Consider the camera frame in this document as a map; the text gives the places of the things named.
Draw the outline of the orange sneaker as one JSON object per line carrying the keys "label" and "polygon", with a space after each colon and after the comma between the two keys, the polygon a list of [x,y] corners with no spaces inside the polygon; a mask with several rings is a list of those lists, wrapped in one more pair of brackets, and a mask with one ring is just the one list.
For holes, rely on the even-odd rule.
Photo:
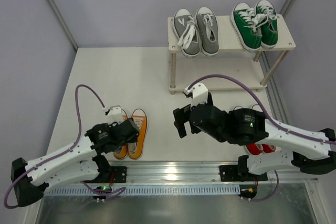
{"label": "orange sneaker", "polygon": [[143,109],[135,109],[131,115],[134,123],[139,129],[138,140],[136,143],[128,145],[128,156],[133,159],[139,159],[143,153],[143,146],[148,129],[148,117]]}
{"label": "orange sneaker", "polygon": [[[128,119],[128,115],[124,109],[122,109],[122,116],[123,119]],[[128,146],[124,145],[121,148],[119,148],[117,151],[113,152],[113,155],[116,159],[122,160],[128,155]]]}

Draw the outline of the grey sneaker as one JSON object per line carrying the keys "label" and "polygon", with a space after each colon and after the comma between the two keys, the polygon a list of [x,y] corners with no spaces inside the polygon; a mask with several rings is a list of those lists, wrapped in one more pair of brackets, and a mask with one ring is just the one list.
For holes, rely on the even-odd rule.
{"label": "grey sneaker", "polygon": [[219,51],[218,23],[213,11],[208,7],[200,7],[195,15],[201,39],[201,51],[207,57],[217,55]]}
{"label": "grey sneaker", "polygon": [[173,30],[178,46],[186,58],[195,58],[200,53],[200,37],[191,12],[179,9],[173,17]]}

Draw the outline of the green sneaker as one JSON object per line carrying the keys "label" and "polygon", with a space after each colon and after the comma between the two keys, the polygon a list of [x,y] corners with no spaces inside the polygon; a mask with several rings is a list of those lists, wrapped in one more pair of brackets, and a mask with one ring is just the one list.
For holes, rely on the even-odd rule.
{"label": "green sneaker", "polygon": [[256,51],[261,47],[262,34],[259,20],[260,17],[247,3],[238,3],[232,11],[232,25],[246,51]]}
{"label": "green sneaker", "polygon": [[278,42],[277,12],[268,0],[260,0],[256,4],[255,11],[256,14],[263,15],[263,19],[260,19],[261,45],[264,48],[273,48]]}

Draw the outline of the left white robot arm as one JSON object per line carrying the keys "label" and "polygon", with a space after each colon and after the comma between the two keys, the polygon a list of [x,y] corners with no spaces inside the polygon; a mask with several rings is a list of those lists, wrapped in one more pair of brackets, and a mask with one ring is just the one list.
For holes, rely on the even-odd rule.
{"label": "left white robot arm", "polygon": [[85,182],[107,183],[112,167],[105,154],[135,143],[140,130],[132,119],[97,124],[77,141],[49,155],[12,162],[11,189],[17,207],[32,205],[47,192],[61,186]]}

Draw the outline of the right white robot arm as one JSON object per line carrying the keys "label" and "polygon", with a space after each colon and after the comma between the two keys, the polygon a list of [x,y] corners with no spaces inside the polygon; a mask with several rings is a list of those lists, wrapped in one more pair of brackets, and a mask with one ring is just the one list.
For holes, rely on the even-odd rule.
{"label": "right white robot arm", "polygon": [[291,168],[309,175],[324,175],[335,170],[335,152],[330,147],[335,143],[332,129],[300,130],[248,108],[222,111],[213,105],[210,94],[204,104],[177,108],[173,115],[181,138],[186,136],[185,123],[189,123],[193,134],[203,132],[220,143],[279,148],[269,153],[240,156],[233,168],[220,169],[225,182],[256,178],[265,181],[267,172]]}

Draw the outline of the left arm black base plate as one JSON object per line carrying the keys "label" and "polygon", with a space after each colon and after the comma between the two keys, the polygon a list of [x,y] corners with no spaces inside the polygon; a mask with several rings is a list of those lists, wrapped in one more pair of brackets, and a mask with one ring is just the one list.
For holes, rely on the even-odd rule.
{"label": "left arm black base plate", "polygon": [[110,175],[110,184],[124,184],[127,182],[127,167],[126,166],[112,166]]}

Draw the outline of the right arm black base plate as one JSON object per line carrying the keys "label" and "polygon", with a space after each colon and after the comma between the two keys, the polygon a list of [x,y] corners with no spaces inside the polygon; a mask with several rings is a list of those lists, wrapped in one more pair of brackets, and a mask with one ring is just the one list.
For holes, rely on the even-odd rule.
{"label": "right arm black base plate", "polygon": [[267,173],[255,175],[248,171],[248,168],[242,168],[239,165],[221,165],[219,175],[221,182],[265,182],[268,180]]}

